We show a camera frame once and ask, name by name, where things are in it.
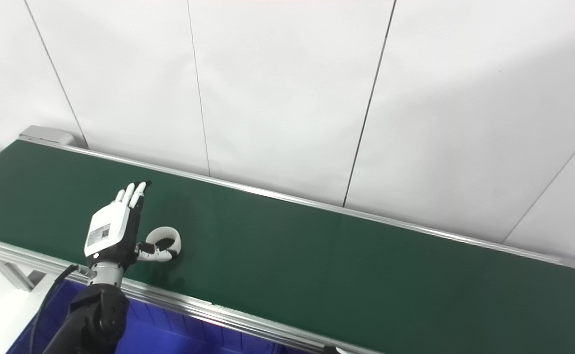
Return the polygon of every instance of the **blue plastic crate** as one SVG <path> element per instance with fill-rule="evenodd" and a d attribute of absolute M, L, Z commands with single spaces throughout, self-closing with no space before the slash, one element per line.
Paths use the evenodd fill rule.
<path fill-rule="evenodd" d="M 38 320 L 35 354 L 47 347 L 62 325 L 69 303 L 84 286 L 65 280 L 55 289 Z M 8 354 L 29 354 L 30 336 L 31 323 L 18 336 Z M 305 354 L 249 334 L 130 300 L 125 334 L 119 341 L 117 354 L 144 353 Z"/>

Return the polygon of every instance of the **robotic hand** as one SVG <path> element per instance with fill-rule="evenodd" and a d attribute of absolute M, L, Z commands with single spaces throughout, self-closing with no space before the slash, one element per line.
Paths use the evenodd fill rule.
<path fill-rule="evenodd" d="M 123 272 L 137 260 L 167 262 L 180 253 L 180 236 L 170 227 L 155 229 L 146 242 L 136 242 L 143 193 L 149 184 L 131 183 L 92 216 L 84 246 L 90 269 L 81 270 L 89 276 L 89 285 L 71 301 L 69 314 L 44 354 L 114 353 L 125 331 L 128 310 L 128 300 L 120 289 Z M 170 246 L 159 247 L 164 239 L 170 239 Z M 67 268 L 56 282 L 76 269 Z M 36 323 L 37 318 L 31 331 L 31 354 Z"/>

